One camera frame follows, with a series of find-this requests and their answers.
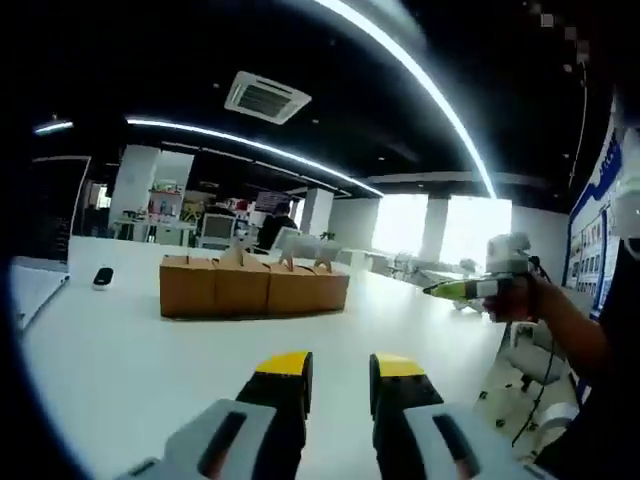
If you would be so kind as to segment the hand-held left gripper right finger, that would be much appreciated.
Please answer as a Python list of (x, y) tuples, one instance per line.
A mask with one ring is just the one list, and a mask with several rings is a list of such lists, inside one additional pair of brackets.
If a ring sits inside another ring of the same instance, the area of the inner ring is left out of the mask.
[(372, 443), (383, 479), (550, 479), (518, 461), (465, 406), (446, 403), (424, 370), (393, 354), (369, 359)]

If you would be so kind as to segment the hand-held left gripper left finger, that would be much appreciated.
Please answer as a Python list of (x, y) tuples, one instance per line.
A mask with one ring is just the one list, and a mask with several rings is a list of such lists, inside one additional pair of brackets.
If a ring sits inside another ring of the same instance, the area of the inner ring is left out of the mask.
[(293, 479), (306, 444), (313, 354), (259, 364), (234, 399), (219, 399), (121, 479)]

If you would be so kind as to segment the person's right hand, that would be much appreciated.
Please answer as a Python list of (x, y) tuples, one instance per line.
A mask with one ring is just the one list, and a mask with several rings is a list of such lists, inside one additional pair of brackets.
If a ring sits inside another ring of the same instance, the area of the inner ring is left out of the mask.
[(494, 322), (537, 322), (544, 313), (549, 282), (527, 274), (499, 284), (498, 293), (483, 300), (483, 307)]

